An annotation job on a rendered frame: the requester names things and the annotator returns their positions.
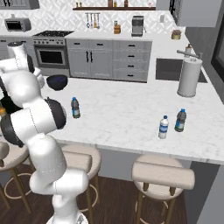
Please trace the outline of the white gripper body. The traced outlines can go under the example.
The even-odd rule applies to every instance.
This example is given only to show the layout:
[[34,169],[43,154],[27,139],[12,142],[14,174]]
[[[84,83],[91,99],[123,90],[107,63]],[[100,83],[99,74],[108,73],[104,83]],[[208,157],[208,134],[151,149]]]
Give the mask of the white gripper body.
[[45,79],[41,73],[41,70],[37,67],[34,68],[33,75],[35,76],[36,79],[36,88],[42,88],[45,85]]

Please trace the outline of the dark blue bowl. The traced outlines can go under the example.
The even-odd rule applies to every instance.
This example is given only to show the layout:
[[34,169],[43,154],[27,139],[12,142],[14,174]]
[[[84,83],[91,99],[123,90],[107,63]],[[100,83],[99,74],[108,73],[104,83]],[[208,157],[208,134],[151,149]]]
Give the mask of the dark blue bowl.
[[55,74],[55,75],[49,76],[46,79],[46,82],[49,88],[55,91],[60,91],[67,85],[68,79],[63,74]]

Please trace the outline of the steel cooker with oven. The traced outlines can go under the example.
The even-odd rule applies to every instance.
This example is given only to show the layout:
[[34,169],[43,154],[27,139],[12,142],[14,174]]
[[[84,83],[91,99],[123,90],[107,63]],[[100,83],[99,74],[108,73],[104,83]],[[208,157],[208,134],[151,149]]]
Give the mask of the steel cooker with oven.
[[38,68],[45,76],[70,76],[65,36],[72,31],[42,31],[32,36]]

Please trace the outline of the black round pan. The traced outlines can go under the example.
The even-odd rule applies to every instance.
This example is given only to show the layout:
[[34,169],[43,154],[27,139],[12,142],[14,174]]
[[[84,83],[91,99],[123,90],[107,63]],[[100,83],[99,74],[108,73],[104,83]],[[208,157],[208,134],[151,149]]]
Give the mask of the black round pan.
[[21,108],[18,107],[9,96],[5,96],[1,100],[1,103],[8,114],[12,114],[12,113],[15,113],[15,112],[21,110]]

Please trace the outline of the dark plastic bottle blue cap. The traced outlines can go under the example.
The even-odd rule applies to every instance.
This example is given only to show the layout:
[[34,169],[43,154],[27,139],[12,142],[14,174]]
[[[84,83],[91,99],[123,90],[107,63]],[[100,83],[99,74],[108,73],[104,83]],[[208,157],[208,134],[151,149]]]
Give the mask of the dark plastic bottle blue cap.
[[175,124],[175,130],[177,132],[182,132],[185,127],[185,121],[186,121],[186,110],[182,108],[177,115],[177,120]]
[[71,108],[72,108],[73,118],[79,118],[81,116],[80,106],[79,106],[78,100],[75,97],[71,101]]

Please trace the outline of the grey base cupboard run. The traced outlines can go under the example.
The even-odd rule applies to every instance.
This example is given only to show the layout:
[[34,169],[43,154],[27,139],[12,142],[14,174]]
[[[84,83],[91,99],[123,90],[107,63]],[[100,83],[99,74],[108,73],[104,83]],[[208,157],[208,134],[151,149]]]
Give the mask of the grey base cupboard run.
[[68,38],[66,44],[72,77],[136,82],[148,79],[151,41]]

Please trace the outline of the beige bar stool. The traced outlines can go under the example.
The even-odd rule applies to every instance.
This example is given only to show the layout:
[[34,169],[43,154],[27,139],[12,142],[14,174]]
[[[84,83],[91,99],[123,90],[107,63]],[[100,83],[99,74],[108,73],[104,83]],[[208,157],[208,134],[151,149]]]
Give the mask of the beige bar stool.
[[95,224],[93,207],[100,202],[98,172],[102,164],[101,153],[93,146],[83,145],[66,145],[62,150],[69,168],[82,169],[89,179],[94,179],[94,185],[89,184],[87,187],[87,208],[82,209],[82,212],[88,212],[89,224]]
[[26,198],[28,193],[25,193],[22,181],[17,171],[17,167],[26,159],[30,159],[30,157],[29,151],[25,146],[19,148],[11,143],[0,142],[0,172],[10,171],[20,193],[19,198],[22,199],[27,212],[30,214],[32,210]]
[[193,170],[185,169],[175,158],[142,155],[132,166],[132,180],[138,189],[136,224],[148,224],[141,218],[143,198],[163,202],[161,224],[170,224],[176,198],[195,184]]

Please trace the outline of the grey coffee machine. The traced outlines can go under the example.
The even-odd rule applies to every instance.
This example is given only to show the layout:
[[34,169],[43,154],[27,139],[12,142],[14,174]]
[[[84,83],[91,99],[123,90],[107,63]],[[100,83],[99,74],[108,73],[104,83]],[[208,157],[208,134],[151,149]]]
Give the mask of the grey coffee machine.
[[144,34],[144,16],[134,16],[132,18],[132,37],[142,37]]

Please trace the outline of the dark sink basin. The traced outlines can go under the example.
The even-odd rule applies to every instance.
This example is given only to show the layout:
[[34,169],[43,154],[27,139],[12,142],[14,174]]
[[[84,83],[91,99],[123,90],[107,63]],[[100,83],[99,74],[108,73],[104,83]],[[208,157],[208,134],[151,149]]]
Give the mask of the dark sink basin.
[[156,79],[162,81],[179,81],[182,59],[157,59]]

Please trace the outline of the grey sink tap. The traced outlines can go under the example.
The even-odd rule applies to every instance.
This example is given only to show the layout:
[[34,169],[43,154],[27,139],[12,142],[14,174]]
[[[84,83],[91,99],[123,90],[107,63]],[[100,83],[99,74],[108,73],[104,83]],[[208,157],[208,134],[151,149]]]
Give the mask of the grey sink tap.
[[188,55],[188,56],[197,58],[199,60],[202,60],[202,57],[203,57],[203,53],[202,52],[199,52],[199,54],[196,55],[196,54],[192,54],[192,53],[189,53],[189,52],[183,52],[183,51],[177,50],[177,53],[181,53],[181,54],[184,54],[184,55]]

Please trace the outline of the white paper towel roll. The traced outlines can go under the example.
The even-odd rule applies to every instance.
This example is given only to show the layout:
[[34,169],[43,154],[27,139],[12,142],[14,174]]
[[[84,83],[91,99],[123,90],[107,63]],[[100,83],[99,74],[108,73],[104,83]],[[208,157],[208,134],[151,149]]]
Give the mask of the white paper towel roll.
[[178,84],[178,95],[183,97],[194,97],[196,95],[201,66],[201,59],[184,58]]

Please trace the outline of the dark tall appliance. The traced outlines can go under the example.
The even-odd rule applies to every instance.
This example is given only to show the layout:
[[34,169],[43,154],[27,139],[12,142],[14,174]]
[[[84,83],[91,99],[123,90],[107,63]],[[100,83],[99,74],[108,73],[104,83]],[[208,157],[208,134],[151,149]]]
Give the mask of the dark tall appliance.
[[220,23],[220,29],[214,47],[211,64],[220,77],[220,83],[222,84],[222,93],[220,94],[220,98],[224,102],[224,15]]

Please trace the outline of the grey wall cupboard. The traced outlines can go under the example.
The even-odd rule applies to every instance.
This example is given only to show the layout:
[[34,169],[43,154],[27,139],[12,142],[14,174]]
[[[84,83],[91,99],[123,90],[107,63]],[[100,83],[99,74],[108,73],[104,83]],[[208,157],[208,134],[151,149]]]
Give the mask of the grey wall cupboard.
[[0,10],[36,10],[39,0],[0,0]]
[[215,27],[222,0],[156,0],[157,11],[169,11],[177,26]]

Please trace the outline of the rail with hanging tools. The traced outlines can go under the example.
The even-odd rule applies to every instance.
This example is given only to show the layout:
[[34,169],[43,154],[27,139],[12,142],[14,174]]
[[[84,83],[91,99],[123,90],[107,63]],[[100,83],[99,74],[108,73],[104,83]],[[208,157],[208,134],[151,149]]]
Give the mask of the rail with hanging tools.
[[86,12],[86,17],[87,17],[87,23],[86,23],[87,28],[91,28],[91,29],[100,28],[100,13],[99,12],[95,12],[95,13]]

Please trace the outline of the brown wall shelf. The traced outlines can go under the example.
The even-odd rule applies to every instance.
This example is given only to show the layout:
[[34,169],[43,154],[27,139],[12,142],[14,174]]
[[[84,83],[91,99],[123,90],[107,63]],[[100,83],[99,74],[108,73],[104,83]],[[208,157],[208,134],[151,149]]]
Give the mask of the brown wall shelf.
[[73,11],[155,11],[156,7],[78,7]]

